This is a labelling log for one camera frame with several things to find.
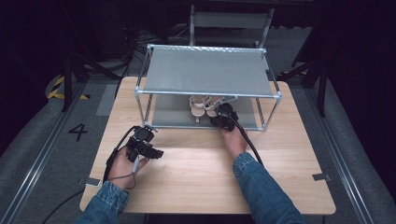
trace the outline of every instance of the wooden tabletop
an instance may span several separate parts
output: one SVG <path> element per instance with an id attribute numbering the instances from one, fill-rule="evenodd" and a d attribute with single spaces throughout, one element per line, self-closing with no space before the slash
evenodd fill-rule
<path id="1" fill-rule="evenodd" d="M 136 77 L 126 77 L 121 82 L 90 177 L 102 179 L 113 148 L 132 126 L 142 125 L 134 98 L 136 81 Z M 248 136 L 265 168 L 301 213 L 333 214 L 335 205 L 326 181 L 315 181 L 312 176 L 322 172 L 289 86 L 284 82 L 278 85 L 283 99 L 268 130 L 250 131 Z M 267 108 L 265 113 L 272 109 L 274 101 L 263 100 L 262 103 L 262 107 Z M 163 157 L 151 160 L 139 171 L 124 212 L 250 213 L 233 175 L 233 160 L 219 131 L 161 129 L 154 134 L 150 143 L 164 152 Z M 98 190 L 95 187 L 85 189 L 80 202 L 82 210 Z"/>

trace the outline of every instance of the person's left hand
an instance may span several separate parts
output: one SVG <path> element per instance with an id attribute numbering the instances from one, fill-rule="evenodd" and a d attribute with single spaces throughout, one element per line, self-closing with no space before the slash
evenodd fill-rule
<path id="1" fill-rule="evenodd" d="M 108 180 L 120 189 L 127 189 L 134 182 L 134 175 L 132 175 L 134 163 L 128 160 L 127 153 L 128 147 L 123 147 L 119 151 L 113 165 L 111 166 L 110 173 L 108 174 Z M 149 160 L 147 158 L 140 160 L 137 171 L 142 169 L 148 162 Z"/>

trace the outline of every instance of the dark background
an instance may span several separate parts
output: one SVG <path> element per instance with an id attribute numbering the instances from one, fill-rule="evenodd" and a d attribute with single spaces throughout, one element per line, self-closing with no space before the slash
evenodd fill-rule
<path id="1" fill-rule="evenodd" d="M 188 5 L 166 2 L 150 8 L 133 3 L 133 31 L 144 28 L 165 39 L 171 27 L 188 22 Z M 113 7 L 106 12 L 94 10 L 95 5 L 108 3 Z M 296 62 L 319 57 L 329 61 L 329 79 L 373 166 L 396 198 L 396 34 L 392 31 L 396 7 L 391 1 L 374 0 L 331 4 L 336 10 L 280 7 L 272 25 L 314 27 Z M 122 27 L 130 15 L 125 9 L 125 1 L 1 1 L 0 155 L 47 103 L 45 89 L 61 73 L 67 55 L 78 52 L 97 62 L 124 55 L 123 48 L 108 53 L 103 42 L 125 37 Z M 111 22 L 103 20 L 103 14 Z"/>

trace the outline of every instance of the person's right hand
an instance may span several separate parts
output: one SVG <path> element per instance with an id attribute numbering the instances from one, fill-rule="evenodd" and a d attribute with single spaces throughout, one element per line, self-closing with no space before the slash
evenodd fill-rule
<path id="1" fill-rule="evenodd" d="M 223 136 L 224 145 L 234 160 L 247 150 L 248 143 L 237 128 L 234 128 L 232 132 L 226 129 L 219 129 L 219 131 Z"/>

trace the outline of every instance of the denim jacket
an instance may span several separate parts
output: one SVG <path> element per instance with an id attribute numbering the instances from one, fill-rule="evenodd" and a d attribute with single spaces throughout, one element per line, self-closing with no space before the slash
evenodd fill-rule
<path id="1" fill-rule="evenodd" d="M 305 223 L 288 195 L 249 153 L 236 158 L 233 173 L 256 223 Z M 128 199 L 128 192 L 105 182 L 76 223 L 118 223 Z"/>

